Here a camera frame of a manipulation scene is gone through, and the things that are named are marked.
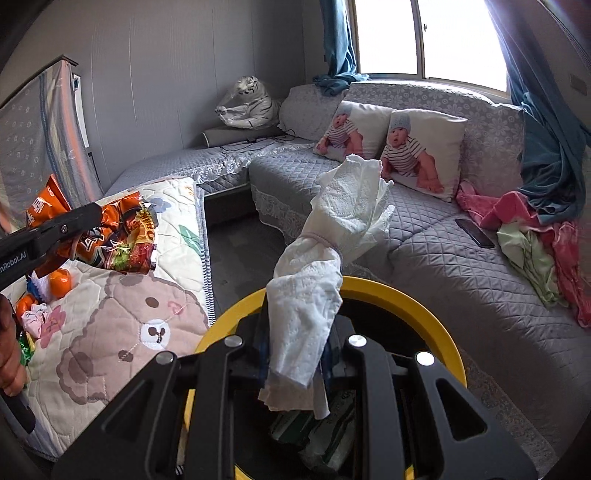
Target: teal curtain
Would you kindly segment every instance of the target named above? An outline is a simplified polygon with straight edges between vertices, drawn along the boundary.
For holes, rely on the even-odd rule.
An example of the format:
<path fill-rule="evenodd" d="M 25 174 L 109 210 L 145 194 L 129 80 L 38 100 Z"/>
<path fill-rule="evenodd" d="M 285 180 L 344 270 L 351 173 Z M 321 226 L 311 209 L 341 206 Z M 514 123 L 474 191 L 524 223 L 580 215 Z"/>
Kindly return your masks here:
<path fill-rule="evenodd" d="M 323 95 L 334 96 L 349 88 L 352 82 L 369 77 L 357 73 L 346 0 L 320 0 L 320 8 L 324 23 L 324 58 L 329 72 L 314 77 L 314 84 Z"/>
<path fill-rule="evenodd" d="M 511 99 L 524 108 L 520 191 L 542 224 L 577 218 L 585 204 L 582 162 L 591 133 L 565 103 L 514 0 L 486 0 L 505 56 Z"/>

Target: baby print pillow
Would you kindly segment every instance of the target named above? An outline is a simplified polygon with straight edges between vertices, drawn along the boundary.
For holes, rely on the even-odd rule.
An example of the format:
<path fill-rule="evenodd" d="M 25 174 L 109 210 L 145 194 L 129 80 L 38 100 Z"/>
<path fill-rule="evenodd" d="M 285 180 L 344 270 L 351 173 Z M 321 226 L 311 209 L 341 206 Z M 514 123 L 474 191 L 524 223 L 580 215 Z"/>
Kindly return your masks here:
<path fill-rule="evenodd" d="M 342 101 L 314 153 L 343 161 L 351 153 L 370 160 L 384 146 L 391 108 Z"/>
<path fill-rule="evenodd" d="M 382 152 L 382 178 L 451 202 L 460 181 L 465 118 L 431 110 L 394 110 Z"/>

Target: stuffed animal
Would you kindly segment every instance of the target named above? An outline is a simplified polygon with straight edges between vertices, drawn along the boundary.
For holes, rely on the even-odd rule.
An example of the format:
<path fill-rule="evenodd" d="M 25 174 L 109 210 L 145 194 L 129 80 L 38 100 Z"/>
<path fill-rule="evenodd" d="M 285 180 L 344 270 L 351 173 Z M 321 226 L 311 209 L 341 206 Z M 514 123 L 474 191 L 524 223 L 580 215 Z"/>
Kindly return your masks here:
<path fill-rule="evenodd" d="M 226 107 L 232 101 L 237 105 Z M 234 128 L 268 128 L 278 122 L 280 102 L 273 100 L 256 77 L 240 77 L 228 90 L 216 114 L 222 122 Z"/>

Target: crumpled tissue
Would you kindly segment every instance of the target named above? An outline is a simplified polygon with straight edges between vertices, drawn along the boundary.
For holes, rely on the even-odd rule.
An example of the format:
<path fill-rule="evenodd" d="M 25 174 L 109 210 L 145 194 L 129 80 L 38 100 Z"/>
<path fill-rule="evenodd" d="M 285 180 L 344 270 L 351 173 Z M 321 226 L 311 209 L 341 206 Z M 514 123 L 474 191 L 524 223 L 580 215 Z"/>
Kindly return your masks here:
<path fill-rule="evenodd" d="M 319 360 L 338 312 L 340 269 L 385 239 L 393 185 L 380 178 L 381 162 L 349 155 L 318 176 L 301 235 L 289 245 L 267 284 L 269 372 L 259 394 L 270 410 L 329 414 Z"/>
<path fill-rule="evenodd" d="M 45 324 L 51 309 L 47 304 L 41 303 L 39 305 L 31 305 L 31 310 L 22 314 L 22 327 L 25 331 L 37 340 L 41 336 L 41 328 Z"/>

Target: bed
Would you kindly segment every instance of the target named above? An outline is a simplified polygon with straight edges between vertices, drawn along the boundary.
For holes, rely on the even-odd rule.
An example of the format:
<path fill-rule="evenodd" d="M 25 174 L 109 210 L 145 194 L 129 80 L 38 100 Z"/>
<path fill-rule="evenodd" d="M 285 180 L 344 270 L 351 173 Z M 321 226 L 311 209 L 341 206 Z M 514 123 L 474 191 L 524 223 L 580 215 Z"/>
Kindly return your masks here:
<path fill-rule="evenodd" d="M 3 410 L 17 436 L 50 459 L 59 457 L 159 350 L 193 353 L 215 321 L 204 191 L 190 177 L 136 190 L 157 212 L 155 270 L 123 275 L 67 262 L 74 288 L 50 303 L 27 368 L 22 398 L 36 418 L 33 432 L 19 429 Z M 13 304 L 23 283 L 3 292 Z"/>

